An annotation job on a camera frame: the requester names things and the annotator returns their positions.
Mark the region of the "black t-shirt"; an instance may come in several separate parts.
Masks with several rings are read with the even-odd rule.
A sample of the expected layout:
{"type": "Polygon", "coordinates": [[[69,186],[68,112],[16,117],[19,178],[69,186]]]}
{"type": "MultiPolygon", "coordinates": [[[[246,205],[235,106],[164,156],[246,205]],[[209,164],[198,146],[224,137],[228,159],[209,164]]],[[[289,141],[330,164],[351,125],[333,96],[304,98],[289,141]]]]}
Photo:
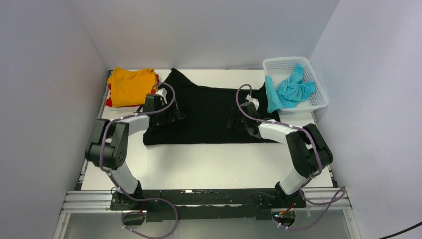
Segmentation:
{"type": "Polygon", "coordinates": [[[165,79],[176,93],[185,118],[163,126],[151,125],[143,135],[146,146],[161,144],[266,143],[244,130],[228,129],[229,116],[236,107],[235,94],[243,84],[253,86],[262,118],[279,120],[277,112],[267,112],[263,74],[257,70],[177,70],[165,79]]]}

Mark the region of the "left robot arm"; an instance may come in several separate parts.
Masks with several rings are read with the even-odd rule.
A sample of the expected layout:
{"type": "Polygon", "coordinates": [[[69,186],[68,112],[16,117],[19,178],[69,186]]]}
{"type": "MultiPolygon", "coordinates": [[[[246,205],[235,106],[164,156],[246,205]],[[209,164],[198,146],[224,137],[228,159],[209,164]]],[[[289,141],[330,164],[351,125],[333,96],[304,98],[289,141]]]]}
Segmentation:
{"type": "Polygon", "coordinates": [[[106,173],[117,192],[124,194],[123,202],[130,209],[137,209],[142,205],[143,194],[140,181],[126,164],[129,137],[182,118],[174,95],[168,100],[161,90],[148,94],[140,111],[114,120],[96,120],[85,149],[85,159],[106,173]]]}

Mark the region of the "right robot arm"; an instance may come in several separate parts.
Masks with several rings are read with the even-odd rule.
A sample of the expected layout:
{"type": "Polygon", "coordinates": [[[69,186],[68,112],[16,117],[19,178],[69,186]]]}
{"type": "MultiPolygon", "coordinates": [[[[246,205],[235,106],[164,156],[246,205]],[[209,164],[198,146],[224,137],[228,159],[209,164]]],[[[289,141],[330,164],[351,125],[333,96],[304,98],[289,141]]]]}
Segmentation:
{"type": "Polygon", "coordinates": [[[287,146],[293,168],[276,183],[274,193],[274,200],[281,207],[289,205],[302,187],[333,163],[333,154],[315,124],[292,126],[264,117],[252,102],[230,109],[227,128],[287,146]]]}

